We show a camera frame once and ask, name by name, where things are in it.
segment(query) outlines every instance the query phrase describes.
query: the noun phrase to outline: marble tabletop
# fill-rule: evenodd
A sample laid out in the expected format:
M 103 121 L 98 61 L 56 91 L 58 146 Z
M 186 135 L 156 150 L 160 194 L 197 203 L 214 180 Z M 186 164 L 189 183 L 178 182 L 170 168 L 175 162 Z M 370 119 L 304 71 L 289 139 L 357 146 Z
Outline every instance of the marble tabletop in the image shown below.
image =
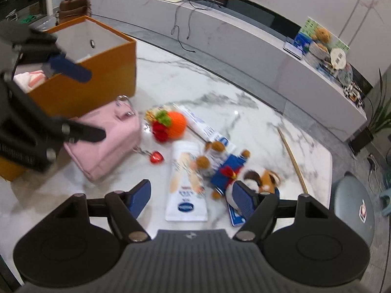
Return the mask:
M 155 46 L 137 42 L 137 90 L 132 103 L 138 111 L 175 102 L 187 106 L 207 124 L 225 135 L 238 147 L 248 149 L 251 157 L 282 178 L 282 199 L 296 199 L 302 187 L 290 158 L 278 135 L 285 134 L 308 192 L 328 207 L 332 180 L 332 157 L 320 143 L 292 125 L 272 108 L 218 76 Z M 203 142 L 191 131 L 184 139 Z M 141 148 L 158 150 L 166 161 L 152 165 L 140 154 L 130 155 L 105 179 L 89 182 L 62 151 L 47 173 L 28 171 L 16 181 L 0 182 L 0 254 L 16 274 L 12 250 L 16 242 L 50 211 L 74 193 L 101 198 L 115 190 L 129 190 L 142 179 L 149 179 L 152 196 L 138 221 L 154 237 L 158 229 L 225 229 L 233 236 L 238 228 L 231 226 L 224 200 L 213 200 L 206 189 L 207 222 L 167 222 L 164 219 L 170 176 L 171 144 L 160 145 L 144 128 Z M 292 223 L 278 220 L 277 228 Z M 109 229 L 104 218 L 91 222 Z

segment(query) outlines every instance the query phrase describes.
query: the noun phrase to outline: brown handbag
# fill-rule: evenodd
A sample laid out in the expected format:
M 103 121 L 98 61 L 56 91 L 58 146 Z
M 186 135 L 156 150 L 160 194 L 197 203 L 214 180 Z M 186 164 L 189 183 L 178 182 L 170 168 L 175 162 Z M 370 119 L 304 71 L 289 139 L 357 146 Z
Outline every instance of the brown handbag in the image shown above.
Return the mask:
M 91 16 L 89 0 L 62 0 L 56 14 L 57 25 L 84 15 Z

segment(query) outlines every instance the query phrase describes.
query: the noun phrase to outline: hand cream tube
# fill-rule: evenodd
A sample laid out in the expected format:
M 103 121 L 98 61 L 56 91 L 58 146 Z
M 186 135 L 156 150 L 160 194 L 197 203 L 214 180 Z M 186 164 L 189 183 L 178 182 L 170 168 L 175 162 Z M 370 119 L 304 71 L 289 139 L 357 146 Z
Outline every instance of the hand cream tube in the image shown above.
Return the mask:
M 198 134 L 203 140 L 206 142 L 220 141 L 225 145 L 226 151 L 229 154 L 233 154 L 235 152 L 236 146 L 228 141 L 228 139 L 223 135 L 215 131 L 212 127 L 208 126 L 204 120 L 197 117 L 193 112 L 184 106 L 174 106 L 178 112 L 185 116 L 187 125 L 190 127 L 190 129 Z
M 175 141 L 165 219 L 167 221 L 208 221 L 203 180 L 195 170 L 201 154 L 198 143 Z

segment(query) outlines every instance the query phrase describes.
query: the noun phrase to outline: marble tv cabinet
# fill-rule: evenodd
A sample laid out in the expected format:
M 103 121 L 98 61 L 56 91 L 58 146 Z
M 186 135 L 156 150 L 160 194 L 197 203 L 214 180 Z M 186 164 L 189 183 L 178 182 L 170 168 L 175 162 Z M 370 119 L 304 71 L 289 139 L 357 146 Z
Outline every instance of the marble tv cabinet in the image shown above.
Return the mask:
M 181 42 L 274 89 L 341 141 L 349 139 L 367 121 L 363 109 L 346 99 L 339 85 L 304 60 L 285 52 L 283 41 L 219 10 L 198 10 L 186 0 L 177 4 L 161 0 L 91 0 L 91 8 L 95 15 L 172 38 L 177 38 L 177 29 L 173 35 L 171 31 L 174 25 L 178 25 Z

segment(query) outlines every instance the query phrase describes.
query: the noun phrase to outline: pink pouch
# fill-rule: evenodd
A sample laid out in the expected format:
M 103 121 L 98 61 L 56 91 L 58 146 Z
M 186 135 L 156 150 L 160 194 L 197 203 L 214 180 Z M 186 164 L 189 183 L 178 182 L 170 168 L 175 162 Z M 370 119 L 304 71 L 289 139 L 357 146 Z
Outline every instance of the pink pouch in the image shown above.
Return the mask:
M 141 141 L 138 113 L 124 95 L 77 121 L 106 130 L 106 138 L 98 143 L 64 143 L 69 155 L 90 180 L 106 175 Z

